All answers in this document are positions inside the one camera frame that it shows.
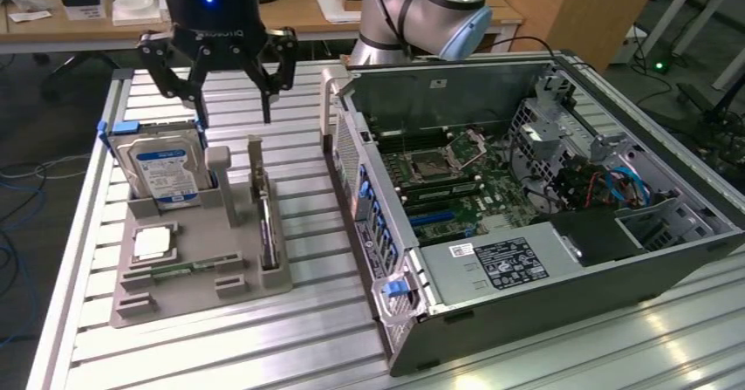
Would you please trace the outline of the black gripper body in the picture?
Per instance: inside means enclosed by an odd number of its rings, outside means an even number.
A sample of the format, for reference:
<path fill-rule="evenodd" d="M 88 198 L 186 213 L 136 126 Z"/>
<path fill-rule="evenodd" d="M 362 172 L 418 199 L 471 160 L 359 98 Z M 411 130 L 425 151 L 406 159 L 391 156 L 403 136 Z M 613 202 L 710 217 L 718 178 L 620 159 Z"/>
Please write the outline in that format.
<path fill-rule="evenodd" d="M 202 46 L 211 51 L 212 71 L 241 68 L 243 57 L 254 60 L 267 41 L 259 16 L 259 0 L 167 0 L 171 22 L 176 26 L 174 46 L 192 60 Z"/>

